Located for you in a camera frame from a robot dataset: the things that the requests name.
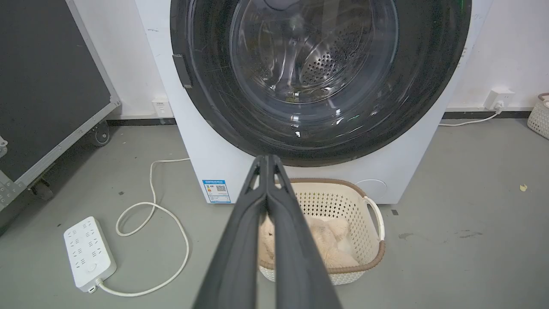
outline white basket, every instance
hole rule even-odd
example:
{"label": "white basket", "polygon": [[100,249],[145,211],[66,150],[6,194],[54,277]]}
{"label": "white basket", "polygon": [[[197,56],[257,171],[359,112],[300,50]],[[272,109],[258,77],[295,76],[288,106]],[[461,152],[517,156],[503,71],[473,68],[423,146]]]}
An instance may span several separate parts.
{"label": "white basket", "polygon": [[528,127],[539,135],[549,139],[549,100],[544,99],[549,93],[538,96],[540,102],[536,104],[528,117]]}
{"label": "white basket", "polygon": [[[356,267],[328,268],[332,284],[356,281],[374,268],[385,254],[385,226],[378,206],[356,185],[334,179],[291,179],[292,188],[303,213],[313,217],[345,218],[349,222],[349,238]],[[379,234],[368,205],[376,215]],[[275,281],[274,265],[260,261],[259,270]]]}

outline power cord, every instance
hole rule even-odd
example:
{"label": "power cord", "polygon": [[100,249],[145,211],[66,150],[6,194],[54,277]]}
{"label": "power cord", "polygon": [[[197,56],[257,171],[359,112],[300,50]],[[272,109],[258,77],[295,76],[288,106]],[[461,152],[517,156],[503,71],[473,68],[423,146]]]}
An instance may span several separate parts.
{"label": "power cord", "polygon": [[488,117],[488,118],[484,118],[484,119],[480,119],[480,120],[474,120],[474,121],[469,121],[469,122],[464,122],[464,123],[456,123],[456,124],[445,124],[445,123],[439,123],[439,126],[461,126],[461,125],[466,125],[466,124],[471,124],[471,123],[479,123],[479,122],[485,122],[487,120],[490,120],[494,117],[496,117],[497,115],[501,114],[501,112],[503,112],[503,102],[498,102],[496,104],[496,113],[493,114],[492,116]]}
{"label": "power cord", "polygon": [[[116,233],[122,237],[126,237],[126,236],[130,236],[130,235],[133,235],[135,233],[137,233],[142,227],[145,226],[145,224],[147,224],[147,222],[149,222],[149,220],[151,219],[151,217],[153,216],[153,213],[154,213],[154,210],[156,208],[166,212],[167,214],[170,215],[170,217],[172,217],[175,222],[177,223],[177,226],[179,227],[179,230],[181,231],[181,234],[183,234],[183,238],[185,239],[185,247],[186,247],[186,253],[185,253],[185,259],[183,259],[183,263],[181,264],[181,267],[175,272],[175,274],[173,274],[172,277],[170,277],[168,280],[164,281],[163,283],[153,287],[153,288],[150,288],[146,291],[143,291],[143,292],[137,292],[137,293],[123,293],[123,292],[118,292],[118,291],[114,291],[114,290],[111,290],[109,288],[107,288],[104,284],[103,284],[103,281],[101,279],[97,279],[96,280],[96,284],[101,288],[103,289],[105,292],[107,293],[110,293],[110,294],[113,294],[113,295],[116,295],[116,296],[122,296],[122,297],[136,297],[136,296],[142,296],[142,295],[146,295],[146,294],[149,294],[149,293],[152,293],[160,288],[163,288],[164,286],[168,285],[168,283],[172,282],[180,273],[181,271],[183,270],[183,268],[185,267],[185,265],[187,264],[187,260],[189,259],[189,240],[187,238],[187,234],[185,234],[185,230],[183,229],[183,226],[181,225],[181,222],[179,221],[179,219],[177,219],[177,217],[171,213],[169,210],[167,210],[166,208],[163,208],[162,206],[156,204],[156,192],[154,191],[154,187],[153,187],[153,166],[155,163],[167,163],[167,162],[181,162],[181,161],[188,161],[190,160],[190,158],[186,158],[186,159],[177,159],[177,160],[158,160],[158,161],[154,161],[151,165],[150,165],[150,173],[149,173],[149,183],[150,183],[150,189],[151,191],[153,192],[153,202],[141,202],[141,203],[137,203],[137,204],[134,204],[130,207],[128,207],[128,209],[126,209],[124,212],[122,212],[122,214],[120,215],[120,217],[118,217],[118,220],[116,221]],[[129,233],[122,233],[120,231],[120,221],[122,220],[122,217],[128,212],[130,211],[132,208],[134,207],[137,207],[137,206],[140,206],[140,205],[151,205],[153,206],[153,208],[150,210],[150,214],[149,216],[145,219],[145,221],[137,228],[135,229],[134,231],[131,231]]]}

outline wall outlet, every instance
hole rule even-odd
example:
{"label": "wall outlet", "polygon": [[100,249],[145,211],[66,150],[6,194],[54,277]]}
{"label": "wall outlet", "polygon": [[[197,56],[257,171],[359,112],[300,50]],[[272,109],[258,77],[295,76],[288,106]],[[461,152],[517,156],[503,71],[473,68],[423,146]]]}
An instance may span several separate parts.
{"label": "wall outlet", "polygon": [[153,106],[159,118],[173,118],[173,112],[168,98],[155,98],[153,100]]}
{"label": "wall outlet", "polygon": [[486,101],[484,101],[484,108],[489,111],[495,111],[496,105],[501,102],[503,108],[507,108],[513,100],[514,92],[507,87],[494,87],[488,94]]}

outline wall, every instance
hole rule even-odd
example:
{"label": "wall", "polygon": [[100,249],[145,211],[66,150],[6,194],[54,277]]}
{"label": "wall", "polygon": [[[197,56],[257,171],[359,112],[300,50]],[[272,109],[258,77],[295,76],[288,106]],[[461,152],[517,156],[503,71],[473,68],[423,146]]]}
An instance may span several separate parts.
{"label": "wall", "polygon": [[[151,101],[165,96],[135,0],[75,0],[122,98],[118,118],[156,118]],[[515,91],[508,110],[530,110],[549,92],[549,1],[494,0],[448,111],[483,109],[491,88]]]}
{"label": "wall", "polygon": [[529,111],[549,92],[549,1],[494,0],[448,111],[477,111],[495,86],[516,92],[510,111]]}
{"label": "wall", "polygon": [[165,96],[135,0],[74,0],[116,92],[113,118],[156,118],[152,100]]}

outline washing machine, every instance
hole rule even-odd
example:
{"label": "washing machine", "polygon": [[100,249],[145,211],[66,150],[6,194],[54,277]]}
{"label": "washing machine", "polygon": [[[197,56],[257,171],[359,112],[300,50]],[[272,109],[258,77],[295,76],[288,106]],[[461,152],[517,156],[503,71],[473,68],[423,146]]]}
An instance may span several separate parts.
{"label": "washing machine", "polygon": [[208,203],[257,155],[397,203],[491,0],[136,0]]}

